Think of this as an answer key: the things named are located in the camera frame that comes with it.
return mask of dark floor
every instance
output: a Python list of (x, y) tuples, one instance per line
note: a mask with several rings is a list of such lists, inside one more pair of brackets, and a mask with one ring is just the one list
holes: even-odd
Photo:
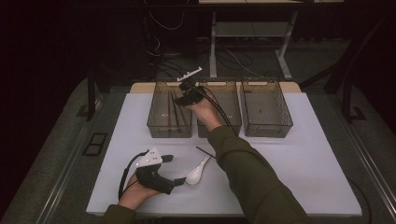
[[(259, 48), (252, 45), (260, 43)], [(321, 42), (299, 41), (290, 43), (286, 54), (293, 81), (301, 83), (335, 63), (349, 45), (345, 40)], [(255, 76), (241, 68), (234, 56), (249, 70), (262, 76), (282, 78), (274, 50), (279, 42), (271, 39), (219, 42), (218, 77)], [(169, 56), (160, 65), (160, 77), (178, 76), (179, 72), (195, 70), (198, 65), (208, 77), (208, 47), (203, 44), (198, 58)], [(362, 217), (311, 217), (312, 223), (395, 223), (396, 218), (387, 205), (394, 205), (394, 198), (387, 201), (387, 189), (396, 189), (396, 138), (364, 94), (354, 88), (352, 105), (358, 107), (365, 120), (349, 124), (340, 111), (340, 94), (327, 94), (323, 90), (327, 78), (303, 89), (317, 113), (318, 119), (332, 146), (350, 185), (361, 204)], [(106, 154), (111, 134), (117, 122), (123, 98), (129, 87), (114, 87), (102, 94), (97, 101), (98, 112), (92, 121), (80, 116), (87, 102), (86, 80), (82, 81), (64, 107), (45, 145), (25, 177), (16, 197), (1, 223), (97, 223), (100, 218), (85, 212), (102, 160)], [(102, 153), (97, 157), (81, 155), (93, 133), (107, 133)], [(373, 161), (370, 167), (361, 156), (367, 151)], [(373, 170), (377, 168), (381, 176)], [(157, 218), (153, 223), (246, 223), (243, 218)]]

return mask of green sleeve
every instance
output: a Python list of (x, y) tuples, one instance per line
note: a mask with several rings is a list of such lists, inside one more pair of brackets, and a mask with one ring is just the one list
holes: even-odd
[(136, 212), (126, 207), (111, 204), (102, 218), (102, 224), (134, 224)]
[(209, 134), (219, 166), (250, 223), (308, 223), (304, 209), (277, 178), (268, 161), (251, 145), (226, 127)]

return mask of transparent plastic bin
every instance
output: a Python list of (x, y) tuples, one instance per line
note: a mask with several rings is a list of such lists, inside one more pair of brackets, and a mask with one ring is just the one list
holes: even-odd
[(293, 121), (275, 78), (242, 78), (240, 97), (245, 136), (286, 137)]
[[(202, 78), (199, 79), (199, 85), (204, 86), (212, 91), (220, 107), (223, 109), (233, 129), (239, 134), (242, 127), (241, 111), (238, 101), (238, 93), (236, 88), (236, 81), (234, 78), (216, 77), (216, 78)], [(219, 114), (219, 120), (223, 125), (226, 125), (224, 118)], [(197, 120), (198, 136), (206, 138), (208, 131), (206, 126)]]
[(191, 111), (174, 102), (174, 99), (182, 96), (179, 84), (167, 80), (156, 83), (147, 123), (151, 137), (191, 137)]

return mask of hand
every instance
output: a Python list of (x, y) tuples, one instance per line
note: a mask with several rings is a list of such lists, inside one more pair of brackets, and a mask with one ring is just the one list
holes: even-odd
[(148, 198), (160, 194), (160, 192), (155, 189), (148, 189), (141, 185), (137, 181), (136, 175), (131, 176), (127, 186), (131, 187), (127, 187), (128, 189), (123, 192), (119, 205), (132, 210), (136, 210)]
[(206, 126), (209, 132), (222, 126), (219, 121), (218, 110), (206, 98), (195, 105), (187, 105), (186, 108), (194, 112), (198, 120)]

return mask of person's left hand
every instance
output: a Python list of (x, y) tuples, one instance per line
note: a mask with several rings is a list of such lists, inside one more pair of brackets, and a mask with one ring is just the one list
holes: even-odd
[(148, 189), (141, 185), (137, 181), (135, 174), (131, 176), (127, 186), (130, 187), (127, 187), (123, 192), (119, 200), (119, 205), (132, 210), (136, 210), (149, 197), (160, 194), (160, 192), (155, 189)]

